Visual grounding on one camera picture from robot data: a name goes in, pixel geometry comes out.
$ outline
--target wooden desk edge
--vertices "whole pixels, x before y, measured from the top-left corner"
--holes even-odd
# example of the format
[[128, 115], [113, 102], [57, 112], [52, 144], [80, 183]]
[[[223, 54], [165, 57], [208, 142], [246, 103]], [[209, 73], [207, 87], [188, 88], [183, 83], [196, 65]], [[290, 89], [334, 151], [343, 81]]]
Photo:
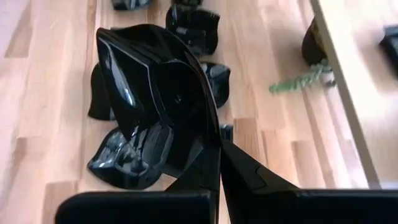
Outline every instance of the wooden desk edge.
[[[375, 165], [372, 161], [370, 151], [368, 148], [368, 144], [366, 142], [366, 138], [363, 133], [363, 129], [361, 126], [361, 123], [358, 119], [358, 115], [356, 112], [356, 108], [354, 107], [354, 103], [351, 97], [350, 90], [347, 86], [346, 78], [344, 76], [344, 70], [345, 67], [344, 65], [341, 64], [339, 61], [339, 56], [340, 54], [344, 54], [345, 52], [339, 52], [337, 49], [339, 49], [340, 46], [343, 46], [341, 42], [336, 41], [336, 34], [338, 35], [344, 35], [346, 36], [346, 39], [349, 40], [350, 38], [352, 39], [351, 36], [347, 35], [347, 33], [340, 32], [341, 27], [336, 26], [336, 24], [342, 25], [344, 24], [343, 21], [342, 23], [334, 21], [333, 23], [328, 21], [327, 15], [324, 11], [324, 8], [326, 7], [325, 4], [334, 4], [331, 2], [326, 3], [324, 0], [311, 0], [311, 5], [314, 11], [315, 19], [318, 23], [318, 28], [320, 35], [322, 37], [323, 45], [326, 51], [326, 54], [329, 59], [329, 63], [331, 64], [334, 74], [335, 74], [335, 80], [338, 84], [338, 90], [341, 95], [341, 100], [343, 102], [343, 105], [345, 107], [347, 119], [349, 122], [349, 125], [351, 127], [351, 131], [353, 133], [354, 141], [356, 144], [356, 147], [358, 149], [358, 154], [362, 162], [362, 166], [366, 175], [366, 178], [369, 182], [369, 188], [371, 189], [380, 189], [380, 181], [379, 177], [377, 176], [377, 172], [375, 169]], [[355, 64], [359, 63], [355, 57], [353, 57], [352, 61], [350, 64]]]

